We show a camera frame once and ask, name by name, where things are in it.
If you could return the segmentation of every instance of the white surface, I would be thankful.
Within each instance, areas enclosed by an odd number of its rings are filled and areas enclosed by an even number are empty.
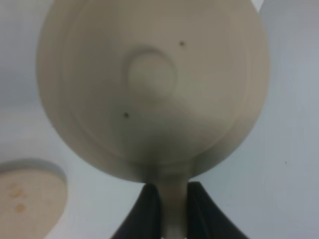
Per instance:
[[[319,1],[265,0],[272,73],[254,130],[197,180],[252,239],[319,238]]]

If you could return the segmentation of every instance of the white background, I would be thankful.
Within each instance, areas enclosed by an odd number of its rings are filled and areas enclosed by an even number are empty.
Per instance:
[[[105,239],[142,184],[89,166],[48,123],[37,96],[35,54],[51,2],[0,0],[0,162],[41,158],[65,170],[68,204],[47,239]],[[272,61],[264,110],[244,143],[196,180],[252,239],[317,239],[319,1],[266,0],[261,18]]]

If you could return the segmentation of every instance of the beige plastic part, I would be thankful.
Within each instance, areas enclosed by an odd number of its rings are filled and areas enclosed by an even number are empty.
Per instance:
[[[40,170],[0,174],[0,238],[43,239],[63,213],[65,182]]]
[[[188,179],[257,120],[269,56],[250,0],[56,0],[37,74],[65,142],[106,173],[155,183],[163,234],[177,239]]]

